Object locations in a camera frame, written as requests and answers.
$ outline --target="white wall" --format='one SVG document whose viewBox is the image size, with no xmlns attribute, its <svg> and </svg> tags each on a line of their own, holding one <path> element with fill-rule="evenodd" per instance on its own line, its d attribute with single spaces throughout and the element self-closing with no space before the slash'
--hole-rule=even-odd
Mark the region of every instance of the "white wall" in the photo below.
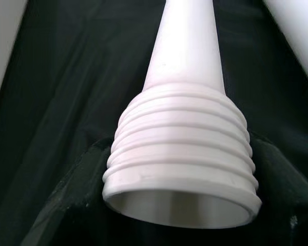
<svg viewBox="0 0 308 246">
<path fill-rule="evenodd" d="M 0 86 L 27 0 L 0 0 Z"/>
</svg>

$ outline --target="white pipe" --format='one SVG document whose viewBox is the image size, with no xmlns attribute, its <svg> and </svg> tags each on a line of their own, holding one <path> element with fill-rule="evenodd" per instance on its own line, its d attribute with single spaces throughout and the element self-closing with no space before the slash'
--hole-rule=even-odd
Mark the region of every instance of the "white pipe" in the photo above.
<svg viewBox="0 0 308 246">
<path fill-rule="evenodd" d="M 27 0 L 0 0 L 0 87 Z"/>
<path fill-rule="evenodd" d="M 264 0 L 308 76 L 308 0 Z"/>
<path fill-rule="evenodd" d="M 240 226 L 261 205 L 251 156 L 225 95 L 212 0 L 168 0 L 143 91 L 119 120 L 104 200 L 168 226 Z"/>
</svg>

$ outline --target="white plastic tube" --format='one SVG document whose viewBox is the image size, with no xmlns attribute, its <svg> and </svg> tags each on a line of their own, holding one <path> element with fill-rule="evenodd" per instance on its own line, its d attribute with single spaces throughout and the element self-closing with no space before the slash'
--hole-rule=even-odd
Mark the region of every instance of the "white plastic tube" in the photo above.
<svg viewBox="0 0 308 246">
<path fill-rule="evenodd" d="M 308 76 L 308 0 L 264 0 Z"/>
<path fill-rule="evenodd" d="M 0 0 L 0 87 L 27 0 Z"/>
<path fill-rule="evenodd" d="M 212 0 L 167 0 L 143 91 L 119 120 L 104 200 L 168 226 L 247 224 L 261 205 L 251 156 L 225 95 Z"/>
</svg>

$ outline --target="funnel opening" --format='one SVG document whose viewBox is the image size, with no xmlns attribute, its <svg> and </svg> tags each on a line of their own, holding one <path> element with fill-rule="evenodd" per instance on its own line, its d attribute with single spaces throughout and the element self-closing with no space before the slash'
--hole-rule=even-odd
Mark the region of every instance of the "funnel opening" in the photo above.
<svg viewBox="0 0 308 246">
<path fill-rule="evenodd" d="M 106 202 L 128 217 L 174 227 L 221 229 L 252 220 L 243 206 L 209 194 L 133 190 L 106 197 Z"/>
</svg>

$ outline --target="black fabric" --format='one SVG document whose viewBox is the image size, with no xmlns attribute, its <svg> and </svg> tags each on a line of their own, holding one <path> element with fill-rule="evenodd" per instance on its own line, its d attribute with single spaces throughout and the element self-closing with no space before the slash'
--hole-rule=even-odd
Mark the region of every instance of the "black fabric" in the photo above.
<svg viewBox="0 0 308 246">
<path fill-rule="evenodd" d="M 251 133 L 257 219 L 178 229 L 104 205 L 114 131 L 142 89 L 164 3 L 29 0 L 0 93 L 0 245 L 308 245 L 308 79 L 261 0 L 214 1 L 226 93 Z"/>
</svg>

